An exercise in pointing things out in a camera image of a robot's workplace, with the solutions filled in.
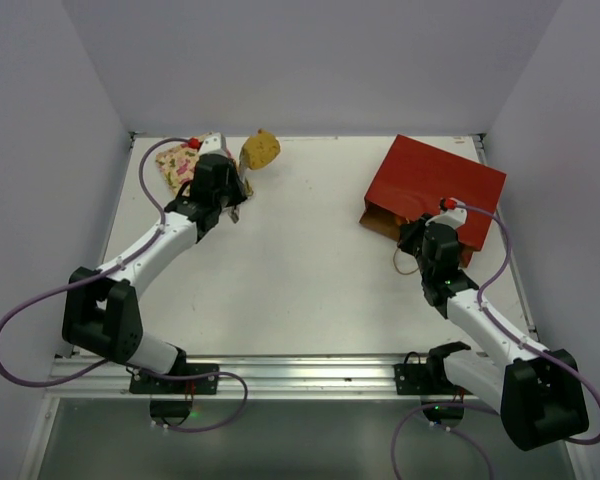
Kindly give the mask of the silver metal tongs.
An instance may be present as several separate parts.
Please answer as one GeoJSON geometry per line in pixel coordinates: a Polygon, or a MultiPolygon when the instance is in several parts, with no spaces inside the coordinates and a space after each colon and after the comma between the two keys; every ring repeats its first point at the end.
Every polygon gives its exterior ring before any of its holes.
{"type": "Polygon", "coordinates": [[[232,200],[232,204],[227,207],[228,216],[234,224],[237,224],[240,219],[240,207],[245,203],[253,194],[250,184],[246,178],[246,172],[248,170],[248,158],[244,151],[240,151],[237,160],[237,178],[239,181],[239,187],[241,196],[232,200]]]}

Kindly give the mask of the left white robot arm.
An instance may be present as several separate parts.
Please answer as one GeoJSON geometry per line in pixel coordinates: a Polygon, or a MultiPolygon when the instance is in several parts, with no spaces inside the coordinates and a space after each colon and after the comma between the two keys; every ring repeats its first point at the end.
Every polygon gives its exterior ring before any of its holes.
{"type": "Polygon", "coordinates": [[[164,208],[153,229],[121,256],[96,270],[80,267],[70,276],[63,339],[108,361],[150,370],[165,392],[188,379],[185,352],[143,329],[139,300],[178,256],[200,242],[224,210],[247,200],[234,160],[203,154],[193,179],[164,208]]]}

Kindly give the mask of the round yellow fake bread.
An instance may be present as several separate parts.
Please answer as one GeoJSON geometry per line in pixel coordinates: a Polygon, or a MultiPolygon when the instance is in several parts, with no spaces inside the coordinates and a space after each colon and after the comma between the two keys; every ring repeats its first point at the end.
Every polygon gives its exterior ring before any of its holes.
{"type": "Polygon", "coordinates": [[[260,170],[267,167],[280,154],[278,139],[269,131],[259,129],[255,135],[249,136],[241,148],[240,161],[249,170],[260,170]]]}

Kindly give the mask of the red paper bag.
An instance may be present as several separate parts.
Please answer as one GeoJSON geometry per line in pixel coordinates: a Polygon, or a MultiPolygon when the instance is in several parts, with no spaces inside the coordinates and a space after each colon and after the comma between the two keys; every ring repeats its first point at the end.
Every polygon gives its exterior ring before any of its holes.
{"type": "Polygon", "coordinates": [[[493,213],[505,180],[499,170],[398,135],[364,195],[359,223],[397,241],[401,225],[437,214],[444,198],[493,213]]]}

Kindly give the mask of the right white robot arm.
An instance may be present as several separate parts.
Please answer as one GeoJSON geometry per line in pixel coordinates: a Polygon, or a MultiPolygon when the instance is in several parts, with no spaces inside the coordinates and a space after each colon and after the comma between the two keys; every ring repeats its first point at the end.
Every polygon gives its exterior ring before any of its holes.
{"type": "Polygon", "coordinates": [[[462,387],[495,410],[521,450],[565,440],[589,427],[575,359],[550,351],[523,334],[486,299],[460,267],[457,230],[464,210],[425,214],[399,228],[399,249],[413,256],[427,303],[481,348],[447,344],[429,352],[425,379],[431,389],[462,387]]]}

